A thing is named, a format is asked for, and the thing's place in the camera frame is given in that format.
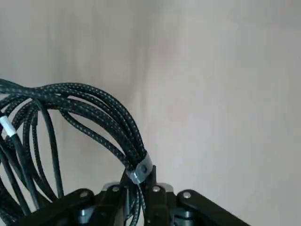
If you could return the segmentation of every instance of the cable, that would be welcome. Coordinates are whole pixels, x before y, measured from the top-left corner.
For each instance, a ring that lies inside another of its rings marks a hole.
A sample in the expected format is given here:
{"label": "cable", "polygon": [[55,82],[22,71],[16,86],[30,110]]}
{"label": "cable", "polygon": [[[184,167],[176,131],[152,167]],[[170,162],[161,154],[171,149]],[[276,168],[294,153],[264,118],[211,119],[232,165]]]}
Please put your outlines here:
{"label": "cable", "polygon": [[[11,175],[13,169],[29,190],[36,209],[57,199],[48,183],[40,159],[37,136],[39,113],[43,116],[49,135],[58,198],[63,196],[63,183],[55,130],[49,110],[58,111],[73,127],[103,145],[120,160],[128,172],[133,171],[147,154],[139,129],[128,110],[117,99],[103,90],[81,83],[57,83],[27,88],[0,79],[0,94],[8,95],[0,100],[0,110],[7,116],[1,117],[5,120],[0,120],[0,123],[8,135],[4,140],[0,139],[0,159],[7,174]],[[10,123],[8,117],[14,110],[16,110],[16,113]],[[104,128],[121,149],[76,120],[73,115],[82,116]],[[22,125],[23,136],[21,141],[16,130],[21,128]],[[37,169],[33,164],[30,132],[32,133],[33,152]],[[35,183],[46,197],[37,191]],[[131,189],[131,193],[136,194],[136,196],[131,201],[133,218],[130,225],[135,226],[139,219],[141,207],[143,213],[146,209],[143,196],[144,183],[133,186]],[[18,188],[15,187],[14,190],[15,193],[18,193]],[[1,211],[4,210],[0,208],[0,217],[7,218],[7,216],[11,216],[9,212],[4,211],[2,214]]]}

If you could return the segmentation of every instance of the white wall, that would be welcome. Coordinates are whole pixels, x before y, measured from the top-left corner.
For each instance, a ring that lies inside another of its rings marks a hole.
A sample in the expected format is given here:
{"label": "white wall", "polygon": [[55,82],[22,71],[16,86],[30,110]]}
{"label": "white wall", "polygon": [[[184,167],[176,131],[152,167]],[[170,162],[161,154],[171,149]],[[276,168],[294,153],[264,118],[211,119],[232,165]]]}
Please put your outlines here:
{"label": "white wall", "polygon": [[[253,226],[300,225],[300,21],[298,0],[0,0],[0,75],[100,87],[136,118],[159,181]],[[67,192],[119,179],[54,119]]]}

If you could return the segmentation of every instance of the black plastic part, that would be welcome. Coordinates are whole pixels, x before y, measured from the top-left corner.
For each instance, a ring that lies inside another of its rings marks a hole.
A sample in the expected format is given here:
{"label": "black plastic part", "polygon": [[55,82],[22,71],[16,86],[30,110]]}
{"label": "black plastic part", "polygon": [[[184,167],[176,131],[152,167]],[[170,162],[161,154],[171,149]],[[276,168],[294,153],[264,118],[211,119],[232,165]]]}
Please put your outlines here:
{"label": "black plastic part", "polygon": [[[189,193],[191,197],[185,198],[184,193]],[[178,193],[177,206],[183,208],[190,218],[197,220],[195,225],[249,226],[194,190],[184,190]]]}
{"label": "black plastic part", "polygon": [[[83,225],[79,223],[80,211],[91,207],[93,212],[85,226],[124,226],[127,189],[134,184],[124,172],[119,189],[113,190],[115,186],[95,196],[87,189],[79,189],[13,226],[79,226]],[[153,166],[142,188],[146,204],[145,226],[249,226],[193,190],[182,191],[176,196],[168,187],[159,186],[156,166]],[[184,192],[189,193],[190,197],[185,198]]]}

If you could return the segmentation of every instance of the cable bundle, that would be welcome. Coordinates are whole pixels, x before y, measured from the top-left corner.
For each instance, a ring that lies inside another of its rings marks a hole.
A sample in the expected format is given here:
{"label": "cable bundle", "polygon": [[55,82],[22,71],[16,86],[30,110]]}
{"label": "cable bundle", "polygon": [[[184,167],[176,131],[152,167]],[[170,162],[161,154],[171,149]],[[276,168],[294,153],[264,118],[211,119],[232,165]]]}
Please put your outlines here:
{"label": "cable bundle", "polygon": [[[55,132],[48,110],[59,111],[72,126],[106,147],[121,161],[128,172],[133,171],[147,154],[138,127],[130,113],[117,99],[100,89],[81,83],[58,83],[27,88],[0,79],[0,94],[8,95],[0,100],[0,130],[2,132],[4,129],[7,133],[5,139],[0,136],[0,160],[18,199],[17,203],[0,179],[0,217],[7,225],[31,213],[13,170],[30,192],[36,209],[64,196]],[[17,107],[20,108],[10,122],[8,117]],[[122,151],[77,121],[71,113],[103,127],[117,141]],[[45,120],[49,135],[57,194],[50,187],[40,160],[37,136],[40,114]],[[23,125],[22,140],[16,133],[21,125]],[[30,131],[37,168],[31,155]],[[131,205],[133,208],[131,226],[137,224],[141,206],[142,210],[145,210],[140,186],[143,185],[135,186],[132,191],[136,196]]]}

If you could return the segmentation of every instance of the metal cable clip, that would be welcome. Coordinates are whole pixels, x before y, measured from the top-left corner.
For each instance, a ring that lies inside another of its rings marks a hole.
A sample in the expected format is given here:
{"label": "metal cable clip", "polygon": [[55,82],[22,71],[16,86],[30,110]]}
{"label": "metal cable clip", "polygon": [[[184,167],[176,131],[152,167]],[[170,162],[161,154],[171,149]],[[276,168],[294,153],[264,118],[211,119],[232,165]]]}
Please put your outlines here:
{"label": "metal cable clip", "polygon": [[128,177],[135,185],[141,184],[146,180],[152,171],[152,162],[149,154],[137,165],[136,169],[128,173]]}

